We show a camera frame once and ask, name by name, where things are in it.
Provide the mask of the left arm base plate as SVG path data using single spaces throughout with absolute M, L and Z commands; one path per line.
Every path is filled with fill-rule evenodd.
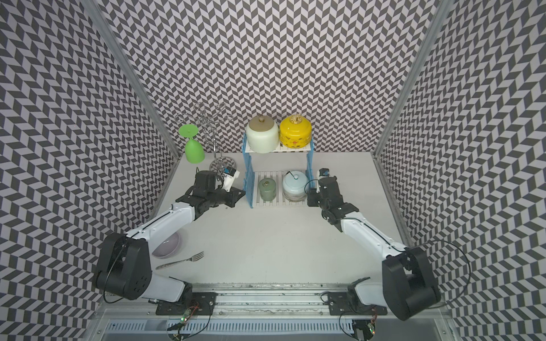
M 179 302 L 169 303 L 160 301 L 156 306 L 155 314 L 158 316 L 179 316 L 186 312 L 193 316 L 210 316 L 216 307 L 218 294 L 216 292 L 195 292 L 192 297 L 183 298 Z

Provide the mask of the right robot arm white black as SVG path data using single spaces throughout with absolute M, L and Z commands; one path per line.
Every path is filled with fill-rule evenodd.
M 371 224 L 355 205 L 344 200 L 337 177 L 320 177 L 310 199 L 309 205 L 320 207 L 327 223 L 369 251 L 372 263 L 381 265 L 381 279 L 373 281 L 368 276 L 349 285 L 348 297 L 355 307 L 385 307 L 406 321 L 441 301 L 426 252 L 395 241 Z

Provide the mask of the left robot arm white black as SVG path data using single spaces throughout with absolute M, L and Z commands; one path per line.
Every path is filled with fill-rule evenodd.
M 159 275 L 152 269 L 153 252 L 180 229 L 199 219 L 213 207 L 235 207 L 245 191 L 233 187 L 240 172 L 223 171 L 222 183 L 211 170 L 196 172 L 194 184 L 164 213 L 125 233 L 108 235 L 92 277 L 92 286 L 127 300 L 146 298 L 168 303 L 192 300 L 188 282 Z

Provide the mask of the blue white two-tier shelf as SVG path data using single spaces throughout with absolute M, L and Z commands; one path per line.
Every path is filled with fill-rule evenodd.
M 251 208 L 307 205 L 307 197 L 303 201 L 299 202 L 292 202 L 285 199 L 282 190 L 282 180 L 288 171 L 301 171 L 305 173 L 309 179 L 305 186 L 307 196 L 309 194 L 309 190 L 316 187 L 317 180 L 315 179 L 315 174 L 312 169 L 314 142 L 311 142 L 301 149 L 290 149 L 279 143 L 273 152 L 265 155 L 267 160 L 271 162 L 273 170 L 267 169 L 255 171 L 253 169 L 252 156 L 255 155 L 256 152 L 250 148 L 249 143 L 247 142 L 247 137 L 243 138 L 242 152 L 245 162 L 245 179 L 243 190 L 246 192 L 245 197 L 247 198 L 247 202 Z M 287 158 L 289 154 L 295 154 L 297 156 L 304 154 L 307 158 L 307 167 L 305 169 L 298 169 L 297 166 L 290 163 L 289 159 Z M 260 197 L 258 183 L 263 178 L 273 178 L 277 183 L 277 197 L 272 202 L 264 202 Z

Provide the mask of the yellow patterned tea canister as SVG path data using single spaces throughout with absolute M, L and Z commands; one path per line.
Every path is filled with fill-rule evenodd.
M 290 149 L 301 149 L 311 143 L 312 125 L 302 115 L 291 115 L 280 124 L 280 142 Z

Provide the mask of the cream canister brown lid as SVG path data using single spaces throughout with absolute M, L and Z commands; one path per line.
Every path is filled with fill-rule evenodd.
M 273 118 L 264 115 L 253 117 L 245 128 L 247 142 L 256 153 L 273 152 L 280 143 L 280 131 Z

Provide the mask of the light blue tea canister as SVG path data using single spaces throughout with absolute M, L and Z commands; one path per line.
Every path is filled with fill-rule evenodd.
M 303 201 L 307 197 L 305 186 L 308 180 L 305 173 L 299 170 L 289 170 L 282 180 L 284 198 L 292 202 Z

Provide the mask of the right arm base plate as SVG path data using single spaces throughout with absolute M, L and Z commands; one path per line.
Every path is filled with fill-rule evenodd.
M 323 304 L 328 306 L 330 315 L 387 315 L 387 308 L 380 305 L 365 305 L 352 292 L 325 291 L 321 294 Z

